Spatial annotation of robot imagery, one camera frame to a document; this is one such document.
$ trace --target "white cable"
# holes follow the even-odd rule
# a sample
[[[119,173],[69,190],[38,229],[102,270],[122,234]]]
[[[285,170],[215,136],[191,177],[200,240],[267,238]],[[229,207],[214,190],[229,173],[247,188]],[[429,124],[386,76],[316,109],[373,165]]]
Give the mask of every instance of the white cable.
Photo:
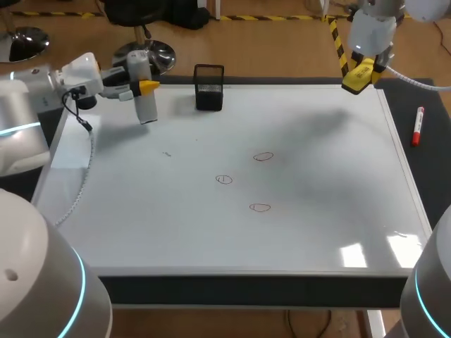
[[[397,72],[396,70],[394,70],[391,67],[387,66],[387,69],[390,72],[392,72],[392,74],[396,75],[396,77],[398,77],[399,79],[401,79],[401,80],[403,80],[403,81],[405,81],[407,83],[410,83],[411,85],[414,85],[414,86],[417,86],[417,87],[420,87],[420,88],[423,88],[423,89],[431,90],[433,92],[449,92],[449,91],[451,91],[451,87],[429,86],[427,84],[415,81],[415,80],[411,79],[410,77],[404,76],[403,74]]]
[[[89,156],[89,162],[86,167],[85,176],[83,177],[82,185],[80,186],[80,190],[78,191],[77,198],[74,200],[69,211],[63,217],[61,217],[59,220],[57,220],[54,223],[54,227],[57,229],[69,218],[70,215],[72,215],[75,208],[77,208],[78,203],[80,203],[83,192],[85,191],[87,179],[89,177],[89,171],[91,169],[92,159],[94,158],[94,150],[95,150],[94,133],[92,132],[92,130],[89,132],[89,140],[91,141],[91,155]]]

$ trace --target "whiteboard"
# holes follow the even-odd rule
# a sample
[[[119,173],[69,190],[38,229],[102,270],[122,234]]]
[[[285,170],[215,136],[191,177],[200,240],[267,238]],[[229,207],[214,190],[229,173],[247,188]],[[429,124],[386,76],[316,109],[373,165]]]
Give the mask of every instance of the whiteboard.
[[[407,276],[431,233],[382,91],[233,85],[212,113],[162,86],[148,125],[98,101],[61,233],[99,275]],[[89,158],[83,128],[61,127],[34,198],[50,221]]]

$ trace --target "wooden floor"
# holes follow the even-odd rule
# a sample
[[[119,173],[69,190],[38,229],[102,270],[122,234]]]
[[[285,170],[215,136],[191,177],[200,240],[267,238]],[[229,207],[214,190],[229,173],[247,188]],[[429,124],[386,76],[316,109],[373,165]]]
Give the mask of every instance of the wooden floor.
[[[223,0],[223,15],[302,15],[316,10],[315,0]],[[62,2],[24,0],[17,11],[97,11],[92,0]],[[332,8],[340,13],[340,8]],[[49,33],[49,50],[24,63],[0,65],[0,74],[50,63],[61,67],[86,51],[95,53],[103,68],[111,55],[134,39],[132,30],[108,24],[104,18],[15,18],[17,25],[40,27]],[[445,44],[451,48],[451,22],[439,22]],[[340,77],[340,67],[327,24],[319,21],[211,21],[199,31],[168,23],[148,26],[155,39],[170,44],[177,53],[174,75],[191,75],[197,63],[225,66],[225,74],[242,77]],[[343,41],[350,24],[338,23]],[[451,56],[440,46],[432,24],[406,19],[395,36],[394,69],[410,77],[430,77],[437,85],[451,85]],[[451,94],[442,94],[448,112]],[[283,311],[225,310],[117,310],[113,336],[122,337],[289,337]],[[384,313],[388,327],[397,311]],[[298,337],[315,337],[326,320],[324,311],[294,311],[292,323]],[[333,311],[325,338],[361,337],[352,311]]]

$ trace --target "black mat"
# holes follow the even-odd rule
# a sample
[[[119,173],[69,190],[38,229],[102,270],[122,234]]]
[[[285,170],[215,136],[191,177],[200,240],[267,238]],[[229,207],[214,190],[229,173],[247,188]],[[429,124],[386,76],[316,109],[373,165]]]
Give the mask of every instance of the black mat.
[[[161,83],[189,84],[190,77],[163,77]],[[431,80],[420,79],[426,84]],[[334,78],[227,77],[226,84],[330,85]],[[404,151],[429,222],[435,224],[451,205],[451,122],[440,96],[394,79],[382,79]],[[410,142],[416,110],[426,109],[421,144]],[[53,139],[61,112],[40,116],[48,143]],[[0,188],[32,198],[39,170],[0,179]],[[113,303],[313,306],[351,308],[397,308],[406,279],[402,277],[103,277]]]

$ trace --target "black pen holder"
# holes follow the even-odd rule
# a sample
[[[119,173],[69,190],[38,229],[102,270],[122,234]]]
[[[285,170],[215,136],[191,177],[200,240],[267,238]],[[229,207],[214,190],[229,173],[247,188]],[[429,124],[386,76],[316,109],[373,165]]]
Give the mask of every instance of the black pen holder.
[[[223,65],[196,65],[193,82],[198,111],[220,111],[223,108]]]

